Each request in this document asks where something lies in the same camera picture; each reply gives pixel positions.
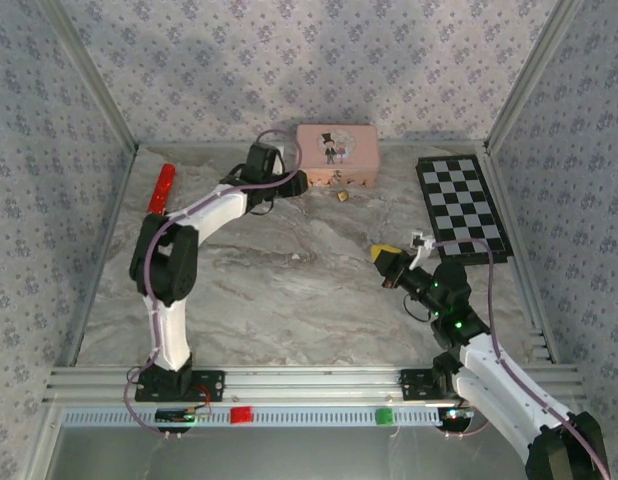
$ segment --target pink box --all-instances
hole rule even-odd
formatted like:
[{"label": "pink box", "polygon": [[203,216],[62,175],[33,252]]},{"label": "pink box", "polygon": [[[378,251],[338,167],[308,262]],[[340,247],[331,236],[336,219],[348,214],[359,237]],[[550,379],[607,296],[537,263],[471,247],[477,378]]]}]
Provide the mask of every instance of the pink box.
[{"label": "pink box", "polygon": [[380,168],[373,125],[300,125],[302,170],[314,187],[373,187]]}]

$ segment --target patterned wallpaper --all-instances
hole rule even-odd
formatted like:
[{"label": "patterned wallpaper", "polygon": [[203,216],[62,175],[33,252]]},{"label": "patterned wallpaper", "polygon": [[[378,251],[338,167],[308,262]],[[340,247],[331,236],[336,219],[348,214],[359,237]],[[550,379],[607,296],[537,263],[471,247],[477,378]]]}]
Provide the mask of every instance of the patterned wallpaper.
[{"label": "patterned wallpaper", "polygon": [[483,139],[556,0],[63,0],[139,142]]},{"label": "patterned wallpaper", "polygon": [[618,2],[585,2],[497,157],[618,478]]},{"label": "patterned wallpaper", "polygon": [[128,160],[35,2],[0,0],[0,479],[24,466]]}]

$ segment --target purple cable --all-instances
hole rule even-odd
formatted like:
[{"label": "purple cable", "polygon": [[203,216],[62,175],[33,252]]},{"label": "purple cable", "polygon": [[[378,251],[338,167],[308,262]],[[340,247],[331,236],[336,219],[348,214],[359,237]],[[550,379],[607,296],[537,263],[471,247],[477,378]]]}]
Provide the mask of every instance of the purple cable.
[{"label": "purple cable", "polygon": [[571,435],[573,435],[573,437],[578,441],[578,443],[582,445],[582,448],[584,448],[585,451],[589,454],[589,456],[591,457],[591,460],[593,460],[593,463],[596,464],[596,467],[600,471],[603,480],[611,480],[611,476],[609,475],[609,472],[607,471],[607,468],[605,467],[602,459],[598,456],[598,454],[593,449],[593,447],[589,445],[589,442],[587,442],[587,440],[580,434],[580,432],[578,432],[578,430],[576,430],[576,428],[573,425],[571,425],[571,423],[569,423],[569,421],[566,418],[564,418],[562,415],[556,412],[553,408],[551,408],[547,404],[547,402],[545,402],[533,390],[531,390],[531,388],[529,388],[525,384],[525,382],[521,380],[520,377],[518,377],[518,375],[516,375],[516,373],[507,364],[506,360],[502,358],[502,352],[500,351],[500,345],[498,343],[498,338],[496,337],[496,328],[495,328],[495,323],[494,323],[494,318],[493,318],[493,297],[492,297],[493,267],[494,267],[493,253],[491,251],[491,248],[489,248],[489,244],[481,238],[461,238],[459,240],[447,240],[445,242],[435,243],[434,247],[436,248],[444,247],[445,245],[457,245],[460,243],[478,243],[482,245],[487,251],[487,256],[489,257],[489,280],[487,282],[487,306],[488,306],[488,311],[489,311],[489,328],[491,329],[491,342],[493,344],[493,349],[494,349],[494,352],[496,353],[496,357],[498,358],[498,361],[502,365],[502,368],[505,370],[505,372],[507,372],[509,377],[516,383],[516,385],[522,388],[522,390],[524,390],[524,392],[527,395],[529,395],[538,405],[540,405],[540,407],[543,410],[553,415],[556,418],[556,420],[558,420],[562,424],[562,426],[569,433],[571,433]]},{"label": "purple cable", "polygon": [[181,215],[178,215],[176,217],[171,217],[168,221],[164,223],[164,225],[162,225],[162,227],[158,229],[158,231],[155,233],[155,235],[151,239],[151,242],[149,242],[149,247],[147,248],[147,255],[145,256],[145,261],[143,265],[143,279],[144,279],[145,289],[147,290],[147,295],[152,300],[153,311],[151,313],[151,325],[153,328],[154,338],[156,339],[156,348],[155,348],[155,352],[153,356],[149,359],[149,361],[147,361],[147,363],[142,368],[138,369],[136,373],[134,373],[129,378],[129,381],[125,385],[125,389],[123,392],[123,401],[125,403],[125,407],[127,408],[127,411],[133,417],[136,423],[140,425],[142,428],[144,428],[145,430],[148,430],[153,434],[158,434],[161,436],[164,435],[162,432],[160,432],[160,430],[153,428],[150,425],[147,425],[144,421],[142,421],[142,419],[136,414],[136,412],[133,411],[133,408],[131,407],[131,403],[129,402],[129,389],[131,388],[131,385],[133,385],[133,383],[140,377],[142,372],[144,372],[145,370],[147,370],[154,364],[154,362],[156,361],[156,358],[158,358],[158,355],[160,353],[160,347],[162,346],[160,344],[160,335],[159,335],[160,329],[158,326],[158,299],[156,298],[156,295],[153,289],[151,288],[151,276],[150,276],[151,257],[153,256],[153,253],[156,250],[156,246],[158,245],[160,237],[162,237],[162,235],[164,235],[167,229],[171,227],[174,223],[179,222],[180,220],[186,218],[188,215],[193,215],[199,212],[206,206],[210,205],[212,202],[215,202],[220,197],[229,195],[231,193],[244,192],[247,190],[264,190],[267,188],[279,187],[280,185],[284,185],[285,183],[287,183],[298,173],[298,171],[300,170],[300,166],[302,165],[302,148],[300,147],[298,140],[291,133],[285,130],[270,129],[270,130],[265,130],[260,135],[258,135],[258,138],[256,138],[256,142],[259,142],[262,137],[270,133],[277,133],[277,134],[286,136],[287,138],[293,141],[294,146],[296,147],[296,165],[294,169],[291,172],[289,172],[289,175],[281,178],[278,181],[271,182],[271,183],[254,184],[254,185],[239,185],[239,186],[228,188],[226,190],[222,190],[218,192],[216,196],[208,197],[204,201],[200,202],[198,205],[195,205],[194,207],[192,207],[187,212]]}]

